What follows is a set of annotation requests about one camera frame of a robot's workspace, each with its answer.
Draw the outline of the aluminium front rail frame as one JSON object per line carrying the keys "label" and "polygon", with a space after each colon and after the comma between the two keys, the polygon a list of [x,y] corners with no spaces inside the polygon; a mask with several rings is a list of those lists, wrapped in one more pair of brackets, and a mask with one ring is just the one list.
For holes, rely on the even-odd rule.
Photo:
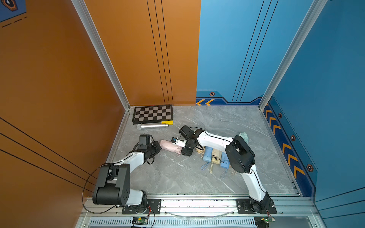
{"label": "aluminium front rail frame", "polygon": [[[152,194],[161,199],[158,215],[124,215],[123,207],[85,202],[77,228],[266,228],[262,218],[273,217],[268,228],[324,228],[325,222],[308,197],[293,194],[272,196],[277,214],[239,214],[236,199],[247,194]],[[148,217],[147,227],[132,227],[133,217]]]}

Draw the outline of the mint green sleeved umbrella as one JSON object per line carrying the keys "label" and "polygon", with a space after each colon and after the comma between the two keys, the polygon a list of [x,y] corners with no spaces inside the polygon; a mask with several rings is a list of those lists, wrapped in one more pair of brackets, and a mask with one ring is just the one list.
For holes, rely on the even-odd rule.
{"label": "mint green sleeved umbrella", "polygon": [[243,132],[243,133],[240,133],[239,134],[239,136],[243,139],[243,141],[245,142],[245,143],[241,143],[241,145],[242,145],[242,147],[244,147],[245,148],[245,150],[250,150],[250,147],[249,147],[249,145],[248,145],[248,142],[249,142],[249,138],[248,138],[248,136],[247,136],[247,134],[245,133],[245,132]]}

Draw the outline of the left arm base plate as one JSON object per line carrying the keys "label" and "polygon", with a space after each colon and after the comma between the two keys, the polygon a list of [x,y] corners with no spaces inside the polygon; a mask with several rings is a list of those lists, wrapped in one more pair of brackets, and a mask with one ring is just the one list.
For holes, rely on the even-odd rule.
{"label": "left arm base plate", "polygon": [[143,201],[140,205],[128,205],[122,209],[124,215],[158,215],[161,212],[161,199],[150,199]]}

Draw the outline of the light blue sleeved umbrella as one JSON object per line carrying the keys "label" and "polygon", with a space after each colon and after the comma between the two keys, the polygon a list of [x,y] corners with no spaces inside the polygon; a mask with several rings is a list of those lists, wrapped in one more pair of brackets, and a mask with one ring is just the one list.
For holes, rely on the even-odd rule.
{"label": "light blue sleeved umbrella", "polygon": [[212,147],[205,147],[204,152],[202,154],[202,160],[204,161],[204,164],[201,166],[201,170],[205,170],[208,165],[212,162]]}

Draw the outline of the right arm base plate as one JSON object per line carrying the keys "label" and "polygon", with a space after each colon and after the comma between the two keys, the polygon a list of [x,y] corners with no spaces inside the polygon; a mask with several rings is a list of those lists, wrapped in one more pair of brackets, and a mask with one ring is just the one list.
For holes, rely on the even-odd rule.
{"label": "right arm base plate", "polygon": [[236,199],[236,207],[239,214],[277,214],[273,199],[265,203],[251,199]]}

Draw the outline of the silver metal cylinder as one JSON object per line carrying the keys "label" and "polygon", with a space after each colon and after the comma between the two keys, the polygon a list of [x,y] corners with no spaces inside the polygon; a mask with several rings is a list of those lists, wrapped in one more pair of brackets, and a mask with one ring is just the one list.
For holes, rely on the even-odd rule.
{"label": "silver metal cylinder", "polygon": [[137,125],[138,130],[166,128],[166,127],[169,127],[169,124],[166,124],[166,123],[141,123],[141,124]]}

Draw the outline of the small right circuit board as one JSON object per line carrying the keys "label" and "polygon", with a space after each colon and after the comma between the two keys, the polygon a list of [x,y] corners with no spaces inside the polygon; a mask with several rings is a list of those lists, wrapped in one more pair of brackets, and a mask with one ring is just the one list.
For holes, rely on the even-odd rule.
{"label": "small right circuit board", "polygon": [[265,217],[261,219],[261,222],[265,224],[265,226],[268,228],[272,222],[274,222],[275,219],[273,217]]}

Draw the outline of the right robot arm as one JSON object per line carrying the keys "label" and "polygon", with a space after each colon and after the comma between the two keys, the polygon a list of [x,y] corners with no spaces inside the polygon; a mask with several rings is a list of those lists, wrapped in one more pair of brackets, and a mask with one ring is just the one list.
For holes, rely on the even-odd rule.
{"label": "right robot arm", "polygon": [[190,155],[193,148],[211,147],[227,155],[231,167],[240,173],[249,190],[249,213],[276,214],[276,207],[269,193],[263,187],[257,174],[255,154],[246,141],[239,135],[234,138],[213,135],[198,128],[192,130],[184,125],[179,134],[184,140],[174,139],[172,142],[182,147],[182,153]]}

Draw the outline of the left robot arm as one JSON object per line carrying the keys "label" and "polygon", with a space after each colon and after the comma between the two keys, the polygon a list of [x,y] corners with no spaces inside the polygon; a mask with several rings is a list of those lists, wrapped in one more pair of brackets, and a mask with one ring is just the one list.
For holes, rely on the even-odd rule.
{"label": "left robot arm", "polygon": [[136,144],[133,151],[125,158],[100,167],[92,200],[96,205],[127,206],[136,213],[144,213],[148,207],[145,191],[133,190],[130,187],[131,173],[144,163],[152,164],[161,151],[158,141],[146,146]]}

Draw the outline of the checkerboard calibration board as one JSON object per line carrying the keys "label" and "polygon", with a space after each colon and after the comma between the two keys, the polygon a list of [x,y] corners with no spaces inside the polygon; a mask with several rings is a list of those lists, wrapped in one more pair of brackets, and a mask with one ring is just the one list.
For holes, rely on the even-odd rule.
{"label": "checkerboard calibration board", "polygon": [[173,106],[155,105],[135,107],[133,113],[133,124],[152,124],[163,121],[173,121]]}

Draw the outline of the cream umbrella sleeve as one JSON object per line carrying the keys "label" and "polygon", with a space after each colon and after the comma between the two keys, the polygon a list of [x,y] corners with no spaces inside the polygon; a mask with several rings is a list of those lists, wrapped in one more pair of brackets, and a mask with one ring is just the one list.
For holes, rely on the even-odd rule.
{"label": "cream umbrella sleeve", "polygon": [[198,153],[198,154],[203,154],[204,152],[205,152],[205,148],[203,147],[203,148],[201,148],[201,147],[195,147],[195,150],[196,150],[196,152]]}

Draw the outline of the pink umbrella sleeve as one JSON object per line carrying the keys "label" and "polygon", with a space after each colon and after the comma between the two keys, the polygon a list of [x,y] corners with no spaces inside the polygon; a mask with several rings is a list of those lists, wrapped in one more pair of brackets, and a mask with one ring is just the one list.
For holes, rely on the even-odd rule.
{"label": "pink umbrella sleeve", "polygon": [[181,146],[178,146],[178,145],[172,143],[171,141],[167,141],[167,140],[161,140],[159,142],[159,144],[163,150],[173,152],[177,155],[177,157],[181,156],[181,152],[182,152]]}

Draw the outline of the green circuit board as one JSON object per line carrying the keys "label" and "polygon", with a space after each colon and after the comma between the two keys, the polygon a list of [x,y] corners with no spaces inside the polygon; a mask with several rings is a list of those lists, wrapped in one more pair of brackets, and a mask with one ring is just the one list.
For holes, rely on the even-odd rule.
{"label": "green circuit board", "polygon": [[149,223],[148,217],[133,217],[132,218],[132,227],[147,227]]}

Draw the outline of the pale yellow sleeved umbrella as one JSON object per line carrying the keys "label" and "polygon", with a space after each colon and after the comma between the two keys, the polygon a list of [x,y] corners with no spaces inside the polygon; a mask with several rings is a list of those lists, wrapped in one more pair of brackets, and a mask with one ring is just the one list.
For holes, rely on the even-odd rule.
{"label": "pale yellow sleeved umbrella", "polygon": [[211,159],[211,167],[210,167],[210,173],[213,173],[213,167],[214,165],[220,165],[221,163],[221,155],[222,152],[217,150],[217,149],[213,149],[212,150],[212,159]]}

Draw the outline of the yellow block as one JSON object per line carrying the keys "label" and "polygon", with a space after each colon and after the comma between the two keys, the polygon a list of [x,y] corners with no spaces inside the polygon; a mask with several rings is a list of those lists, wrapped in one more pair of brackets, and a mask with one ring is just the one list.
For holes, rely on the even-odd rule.
{"label": "yellow block", "polygon": [[170,120],[170,121],[162,121],[161,124],[173,125],[174,122],[173,122],[173,120]]}

